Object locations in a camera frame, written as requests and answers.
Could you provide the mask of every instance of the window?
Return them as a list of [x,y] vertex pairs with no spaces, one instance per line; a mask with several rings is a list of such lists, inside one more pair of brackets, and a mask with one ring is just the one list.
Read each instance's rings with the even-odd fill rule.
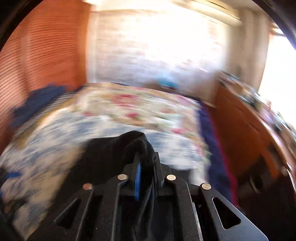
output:
[[270,36],[259,94],[296,127],[296,50],[285,36]]

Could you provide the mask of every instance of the floral bedspread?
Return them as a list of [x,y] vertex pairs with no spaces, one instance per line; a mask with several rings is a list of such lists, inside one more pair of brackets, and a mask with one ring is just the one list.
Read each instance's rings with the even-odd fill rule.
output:
[[74,96],[73,104],[48,115],[22,148],[14,142],[7,146],[0,166],[20,176],[9,178],[1,194],[4,202],[27,199],[13,223],[25,239],[46,216],[85,143],[93,138],[144,132],[162,163],[192,169],[190,181],[194,184],[206,181],[208,162],[198,134],[198,104],[158,92],[115,84],[87,86]]

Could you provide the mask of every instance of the blue blanket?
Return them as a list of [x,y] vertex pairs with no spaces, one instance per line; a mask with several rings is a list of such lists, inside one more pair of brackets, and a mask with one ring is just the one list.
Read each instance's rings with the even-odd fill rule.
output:
[[65,86],[48,85],[42,89],[34,90],[30,93],[25,104],[13,111],[11,127],[17,128],[28,121],[34,114],[60,94],[65,92]]
[[231,180],[227,173],[223,156],[219,148],[218,140],[215,137],[214,125],[205,110],[205,105],[201,103],[199,110],[202,135],[211,152],[211,165],[208,170],[210,184],[218,190],[228,201],[234,203],[231,191]]

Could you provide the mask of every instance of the black mount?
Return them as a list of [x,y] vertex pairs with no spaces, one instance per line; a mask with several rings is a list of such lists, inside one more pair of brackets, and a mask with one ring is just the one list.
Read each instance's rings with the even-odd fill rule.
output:
[[[155,199],[173,208],[173,236],[181,241],[268,241],[267,237],[209,184],[187,183],[171,175],[169,166],[154,163]],[[135,197],[138,155],[123,174],[106,184],[81,189],[48,215],[28,241],[119,241],[121,204]]]

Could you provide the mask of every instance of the bed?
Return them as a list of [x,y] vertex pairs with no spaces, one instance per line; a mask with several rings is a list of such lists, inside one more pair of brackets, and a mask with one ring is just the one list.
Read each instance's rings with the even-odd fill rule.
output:
[[19,174],[1,187],[3,201],[27,200],[13,221],[18,232],[27,239],[38,227],[90,139],[132,130],[145,133],[173,173],[196,185],[210,182],[234,201],[231,176],[202,103],[115,83],[87,84],[24,123],[0,157],[0,166]]

